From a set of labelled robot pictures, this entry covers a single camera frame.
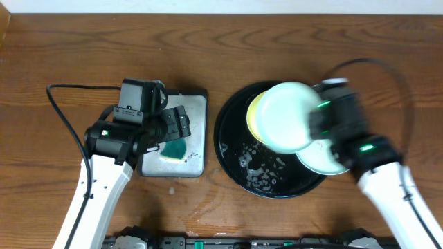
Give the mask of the green yellow sponge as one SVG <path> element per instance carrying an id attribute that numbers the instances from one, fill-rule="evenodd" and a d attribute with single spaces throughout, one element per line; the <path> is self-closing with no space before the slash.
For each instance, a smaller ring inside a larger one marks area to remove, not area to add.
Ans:
<path id="1" fill-rule="evenodd" d="M 187 152 L 187 145 L 183 138 L 165 142 L 160 152 L 162 160 L 173 163 L 183 163 Z"/>

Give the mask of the light blue plate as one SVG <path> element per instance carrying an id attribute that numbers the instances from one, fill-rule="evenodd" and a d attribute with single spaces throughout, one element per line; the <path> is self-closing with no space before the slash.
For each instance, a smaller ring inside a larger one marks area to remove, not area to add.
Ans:
<path id="1" fill-rule="evenodd" d="M 328 139 L 315 140 L 296 153 L 300 162 L 309 170 L 326 176 L 346 173 L 348 168 L 338 163 L 331 151 L 332 142 Z"/>
<path id="2" fill-rule="evenodd" d="M 299 82 L 271 87 L 258 101 L 255 124 L 264 144 L 279 154 L 294 154 L 313 139 L 309 114 L 321 103 L 315 90 Z"/>

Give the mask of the light blue front plate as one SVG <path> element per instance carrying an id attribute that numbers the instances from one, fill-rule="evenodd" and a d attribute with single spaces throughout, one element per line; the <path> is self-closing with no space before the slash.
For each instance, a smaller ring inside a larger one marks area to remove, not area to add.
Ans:
<path id="1" fill-rule="evenodd" d="M 315 90 L 299 82 L 271 87 L 258 101 L 255 124 L 264 144 L 279 154 L 294 154 L 313 139 L 309 114 L 321 103 Z"/>

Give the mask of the yellow plate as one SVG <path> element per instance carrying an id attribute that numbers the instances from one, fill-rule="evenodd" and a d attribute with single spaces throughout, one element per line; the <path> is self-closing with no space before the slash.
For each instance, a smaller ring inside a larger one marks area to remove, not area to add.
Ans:
<path id="1" fill-rule="evenodd" d="M 257 113 L 258 103 L 264 94 L 265 94 L 265 92 L 262 92 L 262 93 L 258 94 L 257 96 L 255 96 L 253 98 L 253 100 L 251 101 L 251 103 L 249 104 L 247 112 L 246 112 L 246 123 L 247 123 L 248 130 L 250 131 L 252 136 L 256 140 L 261 142 L 262 144 L 264 144 L 264 141 L 257 129 L 255 117 L 256 117 L 256 113 Z"/>

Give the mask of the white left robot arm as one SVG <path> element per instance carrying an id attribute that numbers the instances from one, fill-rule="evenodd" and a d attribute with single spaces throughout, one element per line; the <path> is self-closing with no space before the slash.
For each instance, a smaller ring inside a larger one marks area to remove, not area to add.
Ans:
<path id="1" fill-rule="evenodd" d="M 143 177 L 195 177 L 202 166 L 188 159 L 196 137 L 194 108 L 180 105 L 149 118 L 147 129 L 114 119 L 110 114 L 143 112 L 107 107 L 87 129 L 80 144 L 83 156 L 79 180 L 54 248 L 100 248 L 116 204 L 137 172 Z"/>

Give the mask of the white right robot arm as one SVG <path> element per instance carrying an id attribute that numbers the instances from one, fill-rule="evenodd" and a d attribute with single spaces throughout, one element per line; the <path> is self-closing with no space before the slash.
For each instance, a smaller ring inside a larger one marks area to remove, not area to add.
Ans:
<path id="1" fill-rule="evenodd" d="M 331 141 L 378 209 L 400 248 L 441 248 L 442 228 L 419 193 L 410 169 L 388 138 L 371 133 L 356 93 L 345 83 L 314 86 L 322 102 L 309 115 L 313 139 Z"/>

